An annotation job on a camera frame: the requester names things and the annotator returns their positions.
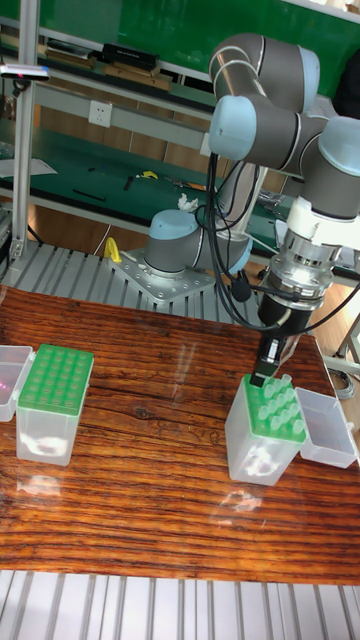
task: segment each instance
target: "clear plastic box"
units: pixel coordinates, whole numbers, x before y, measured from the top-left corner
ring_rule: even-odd
[[[296,414],[296,396],[288,377],[285,376],[283,389],[279,389],[278,396],[285,396],[286,392],[292,396],[289,404],[294,405],[293,419],[289,419],[289,423],[277,427],[275,431],[269,425],[269,418],[263,421],[263,425],[261,421],[259,426],[255,425],[254,412],[261,415],[264,406],[262,403],[266,400],[264,391],[250,385],[249,378],[250,376],[245,376],[242,379],[225,423],[229,474],[232,480],[273,486],[300,451],[306,437],[305,425],[299,407]],[[291,426],[295,423],[300,425],[297,432],[296,429],[293,432]]]
[[[0,346],[0,421],[9,422],[34,361],[32,347]]]
[[[359,454],[339,400],[300,388],[296,393],[308,432],[301,456],[346,469]]]
[[[16,409],[16,454],[66,466],[84,405],[93,354],[41,345]]]

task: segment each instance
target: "collaborative robot arm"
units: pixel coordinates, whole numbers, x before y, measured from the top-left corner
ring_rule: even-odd
[[[248,259],[245,229],[264,168],[301,179],[284,243],[262,283],[259,319],[268,330],[262,332],[252,376],[261,386],[291,353],[292,336],[304,331],[322,304],[341,247],[360,250],[360,122],[306,114],[320,69],[317,56],[301,47],[254,34],[234,36],[215,49],[209,73],[218,99],[210,127],[212,158],[234,161],[217,199],[218,223],[211,229],[192,217],[185,229],[181,218],[175,229],[174,218],[169,222],[166,212],[160,214],[145,259],[165,272],[215,267],[214,260],[217,268],[226,262],[229,275],[239,271]],[[207,206],[211,210],[214,203]],[[167,224],[171,237],[168,230],[164,235]]]
[[[360,249],[360,123],[309,117],[319,63],[315,54],[253,34],[223,42],[210,62],[219,100],[210,147],[232,160],[266,165],[303,179],[280,254],[263,283],[259,317],[283,325],[260,342],[252,382],[263,383],[289,348],[288,336],[305,329],[332,283],[342,246]],[[298,299],[284,299],[283,294]]]

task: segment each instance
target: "electrical outlet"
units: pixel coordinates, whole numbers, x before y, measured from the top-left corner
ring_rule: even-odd
[[[89,122],[99,127],[110,127],[112,104],[91,100]]]

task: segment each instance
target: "wooden table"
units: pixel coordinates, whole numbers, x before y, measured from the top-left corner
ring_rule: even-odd
[[[356,464],[229,479],[224,422],[257,334],[12,289],[0,317],[1,344],[95,356],[68,467],[18,460],[0,424],[1,569],[359,583]],[[310,336],[284,372],[333,394]]]

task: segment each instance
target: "metal base plate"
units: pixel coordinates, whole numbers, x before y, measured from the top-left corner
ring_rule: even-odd
[[[146,264],[144,254],[144,249],[122,253],[122,262],[114,262],[113,267],[153,302],[174,302],[179,296],[214,287],[214,278],[205,271],[184,269],[179,273],[165,274]]]

